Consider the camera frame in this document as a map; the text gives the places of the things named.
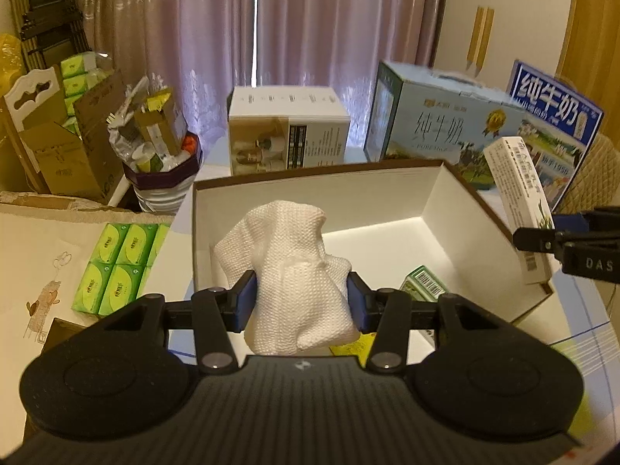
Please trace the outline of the white knitted cloth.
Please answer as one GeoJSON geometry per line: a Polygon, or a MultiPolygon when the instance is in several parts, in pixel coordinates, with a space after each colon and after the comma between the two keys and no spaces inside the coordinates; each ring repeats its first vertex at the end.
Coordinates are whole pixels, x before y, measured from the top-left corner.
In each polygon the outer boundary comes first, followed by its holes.
{"type": "Polygon", "coordinates": [[[294,356],[351,343],[347,278],[352,265],[326,252],[326,214],[275,200],[250,210],[214,247],[230,284],[252,270],[257,300],[244,337],[257,355],[294,356]]]}

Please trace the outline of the tall white medicine box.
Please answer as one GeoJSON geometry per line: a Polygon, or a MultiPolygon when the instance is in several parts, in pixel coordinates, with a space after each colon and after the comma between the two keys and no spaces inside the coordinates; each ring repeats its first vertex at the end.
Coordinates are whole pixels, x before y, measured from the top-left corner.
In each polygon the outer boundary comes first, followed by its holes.
{"type": "Polygon", "coordinates": [[[552,212],[520,136],[503,136],[483,150],[512,233],[518,228],[554,229],[552,212]]]}

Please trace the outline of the small green carton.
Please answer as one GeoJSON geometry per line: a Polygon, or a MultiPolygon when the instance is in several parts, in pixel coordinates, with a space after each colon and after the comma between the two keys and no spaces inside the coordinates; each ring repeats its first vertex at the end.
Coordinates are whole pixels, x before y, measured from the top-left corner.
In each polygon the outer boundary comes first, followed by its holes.
{"type": "Polygon", "coordinates": [[[400,290],[407,293],[413,300],[436,303],[448,288],[425,265],[419,265],[403,280],[400,290]]]}

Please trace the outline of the yellow snack packet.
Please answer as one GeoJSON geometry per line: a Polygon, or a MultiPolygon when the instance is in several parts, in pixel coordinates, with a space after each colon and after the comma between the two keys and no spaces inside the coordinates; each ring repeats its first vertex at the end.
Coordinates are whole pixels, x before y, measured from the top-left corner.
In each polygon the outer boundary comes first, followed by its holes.
{"type": "Polygon", "coordinates": [[[354,356],[365,367],[375,336],[375,333],[360,334],[355,341],[331,346],[329,350],[333,356],[354,356]]]}

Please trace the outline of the quilted tan headboard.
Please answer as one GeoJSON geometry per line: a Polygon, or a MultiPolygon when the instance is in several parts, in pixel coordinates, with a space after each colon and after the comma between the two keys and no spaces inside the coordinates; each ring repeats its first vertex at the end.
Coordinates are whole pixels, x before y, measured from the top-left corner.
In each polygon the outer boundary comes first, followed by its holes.
{"type": "Polygon", "coordinates": [[[597,134],[556,212],[573,214],[618,205],[619,151],[607,136],[597,134]]]}

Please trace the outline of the checkered bed sheet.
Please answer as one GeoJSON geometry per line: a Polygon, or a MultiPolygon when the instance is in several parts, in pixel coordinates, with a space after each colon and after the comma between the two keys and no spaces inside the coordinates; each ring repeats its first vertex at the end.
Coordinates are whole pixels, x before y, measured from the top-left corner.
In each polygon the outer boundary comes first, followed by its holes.
{"type": "MultiPolygon", "coordinates": [[[[222,177],[232,175],[220,166],[204,166],[173,219],[167,247],[170,265],[188,280],[180,289],[182,295],[198,290],[193,283],[193,186],[203,179],[222,177]]],[[[503,222],[498,214],[497,195],[478,195],[503,222]]],[[[583,448],[574,453],[573,462],[590,464],[619,440],[618,339],[593,281],[555,270],[546,284],[551,287],[552,294],[532,312],[512,323],[566,355],[579,368],[586,393],[573,431],[583,442],[583,448]]]]}

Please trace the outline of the brown white open box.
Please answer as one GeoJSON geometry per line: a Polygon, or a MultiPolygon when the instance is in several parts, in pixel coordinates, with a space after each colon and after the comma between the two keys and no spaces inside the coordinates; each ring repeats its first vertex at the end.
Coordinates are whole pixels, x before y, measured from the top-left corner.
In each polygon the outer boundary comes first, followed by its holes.
{"type": "Polygon", "coordinates": [[[346,258],[372,289],[399,288],[419,265],[449,291],[507,322],[552,294],[526,284],[505,223],[442,161],[385,161],[203,179],[193,186],[195,288],[225,287],[215,245],[251,209],[272,200],[325,212],[328,253],[346,258]]]}

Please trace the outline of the green tissue pack bundle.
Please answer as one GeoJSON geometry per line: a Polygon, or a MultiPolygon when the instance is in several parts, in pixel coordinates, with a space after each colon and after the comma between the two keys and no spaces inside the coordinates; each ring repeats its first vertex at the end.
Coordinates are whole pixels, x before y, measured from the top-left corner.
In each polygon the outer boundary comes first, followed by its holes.
{"type": "Polygon", "coordinates": [[[91,252],[71,308],[105,317],[135,301],[169,229],[168,224],[108,222],[91,252]]]}

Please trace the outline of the dark blue milk carton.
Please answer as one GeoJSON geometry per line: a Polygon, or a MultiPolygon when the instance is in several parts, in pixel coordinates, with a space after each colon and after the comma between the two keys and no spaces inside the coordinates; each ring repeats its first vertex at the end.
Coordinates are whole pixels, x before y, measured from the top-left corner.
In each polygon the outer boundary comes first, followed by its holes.
{"type": "Polygon", "coordinates": [[[522,61],[515,61],[508,94],[525,110],[518,134],[530,151],[549,207],[567,193],[604,117],[578,91],[522,61]]]}

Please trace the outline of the full trash bin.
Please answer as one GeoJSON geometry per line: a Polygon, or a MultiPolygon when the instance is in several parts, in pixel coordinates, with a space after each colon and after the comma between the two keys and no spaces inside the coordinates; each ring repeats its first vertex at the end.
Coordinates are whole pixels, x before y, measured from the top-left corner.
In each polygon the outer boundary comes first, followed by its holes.
{"type": "Polygon", "coordinates": [[[177,214],[202,164],[202,147],[173,89],[140,78],[106,123],[110,146],[142,211],[177,214]]]}

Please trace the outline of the white product box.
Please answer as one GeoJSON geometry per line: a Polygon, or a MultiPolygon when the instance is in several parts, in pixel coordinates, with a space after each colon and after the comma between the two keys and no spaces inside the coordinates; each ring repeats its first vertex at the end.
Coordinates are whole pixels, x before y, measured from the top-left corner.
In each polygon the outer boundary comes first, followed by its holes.
{"type": "Polygon", "coordinates": [[[350,122],[331,87],[236,86],[228,98],[231,173],[339,165],[350,122]]]}

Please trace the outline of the brown cardboard box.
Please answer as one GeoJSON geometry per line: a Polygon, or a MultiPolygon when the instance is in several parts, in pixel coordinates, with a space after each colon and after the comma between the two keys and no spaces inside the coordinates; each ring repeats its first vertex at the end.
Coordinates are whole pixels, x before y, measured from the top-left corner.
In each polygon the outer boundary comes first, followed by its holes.
{"type": "Polygon", "coordinates": [[[34,69],[17,79],[1,107],[6,131],[37,192],[108,202],[123,169],[109,144],[106,118],[123,99],[124,83],[115,71],[74,103],[77,129],[71,131],[56,68],[34,69]]]}

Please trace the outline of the purple curtain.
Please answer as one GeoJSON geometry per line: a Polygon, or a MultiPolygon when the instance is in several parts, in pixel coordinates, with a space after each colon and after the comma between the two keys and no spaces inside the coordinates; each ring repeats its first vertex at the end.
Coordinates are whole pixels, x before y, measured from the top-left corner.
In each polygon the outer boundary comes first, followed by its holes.
{"type": "Polygon", "coordinates": [[[365,143],[382,60],[427,65],[443,0],[78,0],[90,46],[127,83],[171,87],[205,148],[227,130],[236,86],[323,85],[365,143]]]}

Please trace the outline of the yellow plastic bag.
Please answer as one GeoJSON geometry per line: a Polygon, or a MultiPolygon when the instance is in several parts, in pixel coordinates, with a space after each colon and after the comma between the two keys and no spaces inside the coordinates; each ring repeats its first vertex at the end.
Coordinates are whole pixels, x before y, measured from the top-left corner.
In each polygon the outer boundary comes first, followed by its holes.
{"type": "Polygon", "coordinates": [[[20,40],[9,34],[0,35],[0,96],[10,91],[24,73],[20,40]]]}

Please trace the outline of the black folding rack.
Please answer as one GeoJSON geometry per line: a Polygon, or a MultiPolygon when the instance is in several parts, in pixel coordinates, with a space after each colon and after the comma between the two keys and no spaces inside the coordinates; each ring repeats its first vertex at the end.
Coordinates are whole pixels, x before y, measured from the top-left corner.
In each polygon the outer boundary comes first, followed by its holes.
{"type": "Polygon", "coordinates": [[[9,0],[27,71],[91,51],[77,0],[9,0]]]}

